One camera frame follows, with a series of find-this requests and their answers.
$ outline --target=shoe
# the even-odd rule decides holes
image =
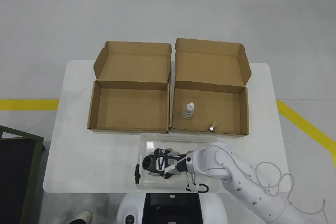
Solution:
[[[92,213],[90,211],[83,211],[81,214],[79,214],[75,220],[84,220],[86,224],[90,224],[92,220]]]

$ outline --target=plastic tray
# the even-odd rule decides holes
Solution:
[[[157,148],[172,148],[174,151],[178,151],[182,154],[217,141],[218,139],[215,136],[190,136],[173,133],[141,134],[137,161],[141,178],[139,179],[137,188],[174,190],[175,192],[186,193],[185,187],[187,185],[187,179],[185,172],[182,172],[180,175],[173,175],[169,179],[164,179],[161,176],[152,176],[148,174],[149,171],[142,169],[142,160],[150,153],[153,153]],[[195,182],[197,184],[206,184],[209,187],[209,192],[218,191],[219,180],[197,175]]]

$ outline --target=cardboard box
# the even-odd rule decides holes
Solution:
[[[170,44],[108,41],[94,64],[87,128],[169,130]]]
[[[251,71],[242,44],[178,38],[170,128],[215,134],[249,134],[248,90]],[[194,103],[190,119],[182,117]]]

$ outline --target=table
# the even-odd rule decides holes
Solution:
[[[93,60],[72,60],[67,64],[44,190],[48,193],[162,192],[139,190],[134,183],[139,134],[93,132],[86,128],[95,80],[93,64]],[[233,146],[237,156],[252,166],[269,161],[286,173],[288,167],[270,68],[264,63],[250,63],[250,68],[252,75],[246,85],[250,135],[217,137]],[[278,181],[278,171],[272,166],[261,165],[259,171],[271,183]],[[289,178],[285,179],[281,192],[288,191],[290,186]],[[219,192],[226,190],[220,186]]]

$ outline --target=gray floor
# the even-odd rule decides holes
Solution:
[[[270,65],[276,98],[336,141],[336,0],[2,0],[0,98],[59,98],[67,62],[95,59],[107,40],[173,45],[178,37],[243,43],[250,62]],[[0,111],[0,124],[43,136],[49,144],[55,115]],[[286,118],[280,120],[296,180],[292,201],[315,211],[325,198],[326,215],[335,224],[330,154]],[[41,208],[32,222],[40,224],[65,224],[83,209],[92,210],[93,224],[112,223],[122,198],[39,190]],[[221,197],[230,223],[262,223],[229,194]],[[313,218],[324,223],[320,214]]]

